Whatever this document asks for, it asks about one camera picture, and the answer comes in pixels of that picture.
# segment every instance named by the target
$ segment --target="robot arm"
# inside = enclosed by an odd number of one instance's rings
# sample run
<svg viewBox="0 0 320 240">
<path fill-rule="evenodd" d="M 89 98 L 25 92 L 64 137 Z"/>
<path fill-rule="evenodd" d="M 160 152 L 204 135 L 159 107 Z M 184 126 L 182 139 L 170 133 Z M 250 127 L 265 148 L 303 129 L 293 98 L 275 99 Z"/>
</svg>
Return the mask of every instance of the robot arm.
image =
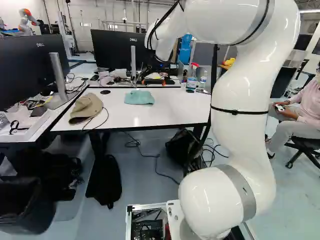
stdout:
<svg viewBox="0 0 320 240">
<path fill-rule="evenodd" d="M 213 133 L 229 149 L 229 161 L 187 175 L 178 193 L 190 228 L 203 240 L 223 239 L 232 227 L 266 211 L 276 196 L 264 133 L 271 90 L 297 41 L 300 13 L 293 0 L 186 0 L 181 5 L 184 11 L 176 4 L 171 18 L 147 32 L 145 46 L 160 60 L 168 60 L 173 39 L 187 32 L 238 50 L 211 99 Z"/>
<path fill-rule="evenodd" d="M 19 24 L 19 30 L 21 32 L 24 32 L 24 36 L 30 36 L 33 35 L 31 27 L 28 26 L 28 22 L 31 21 L 31 24 L 33 26 L 39 26 L 40 22 L 38 22 L 31 14 L 31 12 L 26 8 L 21 8 L 19 10 L 20 14 L 20 24 Z"/>
</svg>

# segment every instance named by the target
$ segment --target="hand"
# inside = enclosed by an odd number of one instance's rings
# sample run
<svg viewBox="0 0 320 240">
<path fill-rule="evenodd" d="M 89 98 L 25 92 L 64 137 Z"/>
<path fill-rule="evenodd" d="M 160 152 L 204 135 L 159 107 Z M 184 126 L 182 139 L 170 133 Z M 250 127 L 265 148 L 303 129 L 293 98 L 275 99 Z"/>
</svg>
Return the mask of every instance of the hand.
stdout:
<svg viewBox="0 0 320 240">
<path fill-rule="evenodd" d="M 290 102 L 289 102 L 289 100 L 288 101 L 277 101 L 277 102 L 272 103 L 272 106 L 274 107 L 276 104 L 278 104 L 280 106 L 288 106 L 288 105 L 290 105 Z"/>
<path fill-rule="evenodd" d="M 287 118 L 297 120 L 299 115 L 291 111 L 288 107 L 284 108 L 284 111 L 276 111 L 278 114 L 281 114 Z"/>
</svg>

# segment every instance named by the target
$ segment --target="teal cloth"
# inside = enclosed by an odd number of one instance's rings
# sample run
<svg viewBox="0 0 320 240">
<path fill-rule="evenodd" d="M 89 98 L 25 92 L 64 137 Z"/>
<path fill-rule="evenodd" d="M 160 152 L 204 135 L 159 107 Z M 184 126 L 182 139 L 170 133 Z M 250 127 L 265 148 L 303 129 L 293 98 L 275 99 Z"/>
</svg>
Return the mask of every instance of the teal cloth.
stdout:
<svg viewBox="0 0 320 240">
<path fill-rule="evenodd" d="M 132 90 L 125 94 L 124 103 L 131 105 L 154 104 L 155 99 L 149 91 Z"/>
</svg>

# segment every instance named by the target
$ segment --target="monitor stand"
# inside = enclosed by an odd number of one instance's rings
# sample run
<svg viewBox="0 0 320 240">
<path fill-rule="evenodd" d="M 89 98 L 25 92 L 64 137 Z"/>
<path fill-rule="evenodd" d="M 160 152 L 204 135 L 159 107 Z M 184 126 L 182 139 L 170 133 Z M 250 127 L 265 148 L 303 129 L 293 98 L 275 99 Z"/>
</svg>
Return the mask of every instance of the monitor stand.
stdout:
<svg viewBox="0 0 320 240">
<path fill-rule="evenodd" d="M 60 94 L 59 93 L 55 93 L 53 96 L 52 96 L 52 99 L 46 103 L 44 105 L 44 107 L 46 107 L 47 109 L 57 109 L 58 107 L 66 104 L 67 102 L 69 102 L 71 99 L 73 99 L 79 92 L 72 92 L 72 93 L 68 93 L 66 95 L 67 99 L 61 99 L 60 97 Z"/>
<path fill-rule="evenodd" d="M 53 95 L 50 102 L 46 103 L 44 106 L 47 109 L 57 109 L 63 104 L 69 102 L 69 100 L 73 99 L 78 92 L 66 93 L 66 80 L 61 67 L 59 53 L 57 52 L 49 52 L 53 73 L 55 77 L 55 83 L 58 88 L 58 94 Z"/>
</svg>

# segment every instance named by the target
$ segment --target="pink jacket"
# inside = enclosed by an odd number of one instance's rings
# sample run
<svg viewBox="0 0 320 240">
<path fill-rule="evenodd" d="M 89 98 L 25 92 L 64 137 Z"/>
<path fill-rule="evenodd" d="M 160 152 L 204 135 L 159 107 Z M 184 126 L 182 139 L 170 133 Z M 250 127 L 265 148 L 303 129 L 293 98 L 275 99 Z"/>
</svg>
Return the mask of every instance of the pink jacket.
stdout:
<svg viewBox="0 0 320 240">
<path fill-rule="evenodd" d="M 313 79 L 297 95 L 290 98 L 290 104 L 300 104 L 300 116 L 296 120 L 310 124 L 320 130 L 320 84 Z"/>
</svg>

